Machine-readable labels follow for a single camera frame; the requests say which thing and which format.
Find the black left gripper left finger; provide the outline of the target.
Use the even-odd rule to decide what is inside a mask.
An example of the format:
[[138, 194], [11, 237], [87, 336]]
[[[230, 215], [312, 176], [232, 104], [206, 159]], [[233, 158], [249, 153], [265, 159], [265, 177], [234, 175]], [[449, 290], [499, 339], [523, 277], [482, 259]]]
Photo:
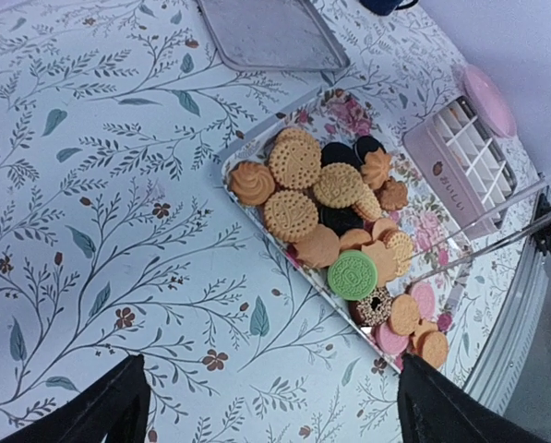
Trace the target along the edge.
[[4, 437], [19, 442], [143, 442], [150, 409], [144, 357], [130, 355], [65, 406]]

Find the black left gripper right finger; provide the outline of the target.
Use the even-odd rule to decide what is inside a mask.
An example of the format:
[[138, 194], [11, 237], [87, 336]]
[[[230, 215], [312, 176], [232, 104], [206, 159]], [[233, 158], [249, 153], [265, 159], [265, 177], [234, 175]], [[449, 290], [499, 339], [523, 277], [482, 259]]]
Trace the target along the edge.
[[540, 442], [414, 354], [402, 358], [397, 406], [404, 442]]

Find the pink sandwich cookie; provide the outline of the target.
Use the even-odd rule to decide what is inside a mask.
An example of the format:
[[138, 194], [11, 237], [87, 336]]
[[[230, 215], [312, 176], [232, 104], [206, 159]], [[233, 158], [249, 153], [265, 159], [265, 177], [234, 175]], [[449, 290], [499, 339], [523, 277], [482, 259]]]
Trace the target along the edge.
[[410, 342], [408, 336], [395, 333], [387, 322], [375, 327], [374, 339], [378, 348], [388, 355], [399, 355], [407, 349]]

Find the chocolate sprinkle cookie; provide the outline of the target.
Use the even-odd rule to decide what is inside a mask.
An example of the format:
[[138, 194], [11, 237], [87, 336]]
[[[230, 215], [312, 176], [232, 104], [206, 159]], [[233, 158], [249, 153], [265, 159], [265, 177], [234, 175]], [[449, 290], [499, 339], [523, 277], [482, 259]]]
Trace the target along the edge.
[[392, 297], [386, 287], [376, 288], [360, 301], [348, 303], [353, 322], [359, 327], [375, 327], [385, 322], [391, 312]]

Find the green sandwich cookie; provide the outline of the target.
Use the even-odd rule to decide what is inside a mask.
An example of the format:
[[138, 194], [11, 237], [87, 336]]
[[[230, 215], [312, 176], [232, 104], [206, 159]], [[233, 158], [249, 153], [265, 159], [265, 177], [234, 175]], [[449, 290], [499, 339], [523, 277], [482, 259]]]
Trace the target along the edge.
[[327, 271], [330, 289], [346, 301], [360, 301], [369, 296], [377, 287], [377, 280], [374, 261], [357, 250], [342, 252]]

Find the round beige biscuit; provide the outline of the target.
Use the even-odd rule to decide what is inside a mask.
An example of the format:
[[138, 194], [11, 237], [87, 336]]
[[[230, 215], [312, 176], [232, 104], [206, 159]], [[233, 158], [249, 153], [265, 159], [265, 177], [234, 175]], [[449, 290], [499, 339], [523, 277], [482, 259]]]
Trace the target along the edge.
[[287, 243], [304, 239], [318, 225], [316, 204], [296, 190], [274, 193], [265, 203], [263, 213], [267, 230]]
[[277, 142], [270, 153], [269, 168], [279, 186], [307, 189], [320, 176], [320, 146], [316, 141], [298, 139]]

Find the beige sandwich biscuit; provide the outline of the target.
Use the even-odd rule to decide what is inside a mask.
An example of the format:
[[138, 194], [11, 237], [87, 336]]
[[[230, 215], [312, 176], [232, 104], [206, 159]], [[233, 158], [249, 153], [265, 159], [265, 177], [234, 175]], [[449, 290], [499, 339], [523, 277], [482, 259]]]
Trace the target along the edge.
[[343, 162], [324, 166], [312, 191], [320, 204], [333, 209], [348, 208], [365, 193], [362, 176]]

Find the pink divided cookie tin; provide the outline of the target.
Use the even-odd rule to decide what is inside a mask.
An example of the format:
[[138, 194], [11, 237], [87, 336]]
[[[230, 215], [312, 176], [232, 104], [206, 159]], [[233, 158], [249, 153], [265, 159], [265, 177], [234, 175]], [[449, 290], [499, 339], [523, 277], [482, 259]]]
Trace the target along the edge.
[[405, 133], [402, 142], [461, 227], [507, 201], [517, 188], [496, 135], [465, 96]]

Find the orange swirl cookie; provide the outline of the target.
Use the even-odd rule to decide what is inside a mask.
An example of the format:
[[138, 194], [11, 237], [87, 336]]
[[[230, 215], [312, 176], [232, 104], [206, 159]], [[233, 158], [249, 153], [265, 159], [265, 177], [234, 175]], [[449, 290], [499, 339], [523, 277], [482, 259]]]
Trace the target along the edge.
[[242, 204], [259, 206], [275, 192], [276, 186], [267, 166], [257, 162], [240, 162], [231, 172], [230, 188]]

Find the black sandwich cookie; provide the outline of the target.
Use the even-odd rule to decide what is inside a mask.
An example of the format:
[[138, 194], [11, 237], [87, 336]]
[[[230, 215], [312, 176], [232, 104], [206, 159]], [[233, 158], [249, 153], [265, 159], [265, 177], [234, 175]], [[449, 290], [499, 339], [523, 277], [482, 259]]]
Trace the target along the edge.
[[353, 144], [353, 150], [361, 163], [365, 162], [365, 156], [367, 153], [376, 152], [378, 150], [386, 153], [386, 149], [383, 144], [372, 136], [359, 137]]
[[321, 166], [336, 162], [349, 164], [356, 170], [360, 170], [362, 165], [352, 148], [340, 142], [330, 142], [321, 150]]

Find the pink plate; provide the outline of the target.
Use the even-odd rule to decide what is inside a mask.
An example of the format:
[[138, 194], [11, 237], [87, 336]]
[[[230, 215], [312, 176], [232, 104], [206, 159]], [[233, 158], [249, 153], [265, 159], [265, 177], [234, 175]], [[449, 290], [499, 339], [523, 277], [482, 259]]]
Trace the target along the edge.
[[466, 65], [462, 71], [466, 97], [483, 123], [500, 138], [515, 138], [517, 124], [504, 96], [480, 68]]

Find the silver tin lid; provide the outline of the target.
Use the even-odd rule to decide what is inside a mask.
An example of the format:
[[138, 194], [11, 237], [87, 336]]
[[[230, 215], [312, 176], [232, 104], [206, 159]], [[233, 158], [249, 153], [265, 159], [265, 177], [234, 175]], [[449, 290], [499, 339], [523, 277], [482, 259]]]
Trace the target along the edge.
[[222, 61], [239, 71], [340, 72], [350, 59], [309, 1], [199, 1]]

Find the dark blue mug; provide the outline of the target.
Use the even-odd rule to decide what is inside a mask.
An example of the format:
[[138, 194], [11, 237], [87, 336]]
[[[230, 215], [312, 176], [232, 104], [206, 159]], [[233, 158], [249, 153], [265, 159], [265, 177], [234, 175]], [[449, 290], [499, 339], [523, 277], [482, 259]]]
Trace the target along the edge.
[[416, 6], [418, 0], [360, 0], [359, 3], [378, 16], [388, 16], [394, 11], [405, 10]]

